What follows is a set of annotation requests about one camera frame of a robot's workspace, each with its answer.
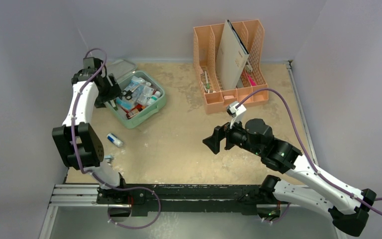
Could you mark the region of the small white blue tube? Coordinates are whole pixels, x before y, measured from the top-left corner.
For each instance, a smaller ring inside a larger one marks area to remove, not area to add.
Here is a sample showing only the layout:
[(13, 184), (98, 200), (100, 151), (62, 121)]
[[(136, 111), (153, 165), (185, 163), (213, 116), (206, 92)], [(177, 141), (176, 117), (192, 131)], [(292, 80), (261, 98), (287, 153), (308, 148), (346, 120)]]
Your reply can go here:
[(114, 144), (116, 147), (120, 148), (124, 145), (123, 141), (120, 140), (116, 135), (113, 133), (108, 133), (107, 134), (107, 139)]

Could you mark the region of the blue wet wipes pack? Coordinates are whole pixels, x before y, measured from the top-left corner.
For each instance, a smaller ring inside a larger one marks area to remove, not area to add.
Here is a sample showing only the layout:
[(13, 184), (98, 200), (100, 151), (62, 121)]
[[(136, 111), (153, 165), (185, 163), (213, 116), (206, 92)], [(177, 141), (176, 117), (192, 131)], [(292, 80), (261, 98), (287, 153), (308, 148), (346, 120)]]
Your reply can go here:
[(121, 96), (115, 99), (115, 103), (124, 110), (132, 110), (136, 106), (145, 85), (147, 85), (146, 80), (133, 76), (128, 86), (121, 91)]

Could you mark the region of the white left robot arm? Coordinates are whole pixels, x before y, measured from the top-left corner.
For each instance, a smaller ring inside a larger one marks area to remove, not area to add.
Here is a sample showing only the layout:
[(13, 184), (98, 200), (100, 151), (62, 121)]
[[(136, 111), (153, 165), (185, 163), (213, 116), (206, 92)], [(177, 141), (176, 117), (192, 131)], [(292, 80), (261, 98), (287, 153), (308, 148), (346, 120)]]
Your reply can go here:
[(73, 98), (62, 126), (52, 130), (52, 137), (65, 166), (92, 176), (100, 188), (109, 191), (117, 204), (128, 199), (122, 175), (104, 161), (104, 148), (91, 125), (94, 108), (103, 107), (121, 94), (112, 74), (106, 73), (105, 61), (86, 56), (83, 68), (71, 79)]

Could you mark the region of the black handled scissors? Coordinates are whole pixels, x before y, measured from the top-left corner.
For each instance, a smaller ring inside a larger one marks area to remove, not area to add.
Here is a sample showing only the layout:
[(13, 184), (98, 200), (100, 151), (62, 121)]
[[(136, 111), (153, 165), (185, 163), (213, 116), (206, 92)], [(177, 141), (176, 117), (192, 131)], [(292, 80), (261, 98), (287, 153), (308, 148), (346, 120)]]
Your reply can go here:
[(121, 95), (121, 99), (125, 99), (125, 100), (131, 100), (133, 98), (133, 91), (132, 90), (123, 90), (122, 92), (122, 95)]

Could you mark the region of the clear bag alcohol pads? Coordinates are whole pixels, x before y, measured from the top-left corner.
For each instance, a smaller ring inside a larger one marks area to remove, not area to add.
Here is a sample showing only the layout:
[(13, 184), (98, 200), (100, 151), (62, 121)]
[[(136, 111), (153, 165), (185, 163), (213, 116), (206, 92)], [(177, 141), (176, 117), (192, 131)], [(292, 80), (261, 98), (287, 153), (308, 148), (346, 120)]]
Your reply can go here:
[(143, 105), (146, 105), (149, 98), (153, 95), (155, 89), (148, 85), (141, 85), (139, 89), (140, 89), (140, 95), (137, 99), (137, 103), (143, 106)]

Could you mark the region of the brown bottle orange cap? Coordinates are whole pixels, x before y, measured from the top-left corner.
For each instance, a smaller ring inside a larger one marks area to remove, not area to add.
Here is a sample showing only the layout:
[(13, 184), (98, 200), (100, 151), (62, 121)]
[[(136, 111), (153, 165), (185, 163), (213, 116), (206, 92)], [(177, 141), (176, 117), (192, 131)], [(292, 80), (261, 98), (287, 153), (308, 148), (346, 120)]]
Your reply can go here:
[(133, 108), (131, 111), (129, 111), (126, 116), (128, 119), (133, 118), (135, 115), (139, 114), (141, 111), (143, 111), (143, 108)]

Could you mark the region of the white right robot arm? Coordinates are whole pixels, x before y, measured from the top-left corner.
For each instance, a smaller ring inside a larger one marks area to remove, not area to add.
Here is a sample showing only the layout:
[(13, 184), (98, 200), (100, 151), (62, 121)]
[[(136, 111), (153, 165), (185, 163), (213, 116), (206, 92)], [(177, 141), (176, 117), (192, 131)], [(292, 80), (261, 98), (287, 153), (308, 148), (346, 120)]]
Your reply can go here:
[(237, 146), (260, 157), (269, 169), (304, 183), (304, 186), (292, 185), (268, 175), (259, 189), (264, 202), (276, 199), (305, 207), (330, 219), (340, 231), (353, 237), (361, 235), (369, 218), (369, 207), (377, 196), (374, 191), (354, 188), (333, 176), (326, 179), (327, 172), (312, 165), (297, 147), (276, 138), (262, 119), (217, 126), (202, 142), (218, 154), (223, 139), (226, 150)]

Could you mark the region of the small white bottle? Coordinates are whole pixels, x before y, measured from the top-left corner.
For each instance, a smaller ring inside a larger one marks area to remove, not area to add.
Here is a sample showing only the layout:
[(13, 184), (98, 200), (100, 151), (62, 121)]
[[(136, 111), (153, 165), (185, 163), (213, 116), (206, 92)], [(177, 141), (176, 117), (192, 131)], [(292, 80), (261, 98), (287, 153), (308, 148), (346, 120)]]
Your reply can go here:
[(153, 104), (159, 97), (161, 96), (161, 92), (160, 91), (156, 91), (150, 98), (149, 100), (147, 101), (146, 105), (149, 106), (151, 104)]

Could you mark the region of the green medicine case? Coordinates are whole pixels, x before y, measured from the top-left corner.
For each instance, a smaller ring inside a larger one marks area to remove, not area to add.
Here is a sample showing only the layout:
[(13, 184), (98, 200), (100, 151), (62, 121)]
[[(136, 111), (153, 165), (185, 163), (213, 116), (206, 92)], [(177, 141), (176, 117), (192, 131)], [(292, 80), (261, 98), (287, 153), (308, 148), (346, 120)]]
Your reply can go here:
[(119, 59), (106, 66), (120, 86), (120, 94), (105, 103), (112, 114), (127, 128), (133, 129), (167, 103), (166, 91), (148, 73), (138, 70), (137, 65)]

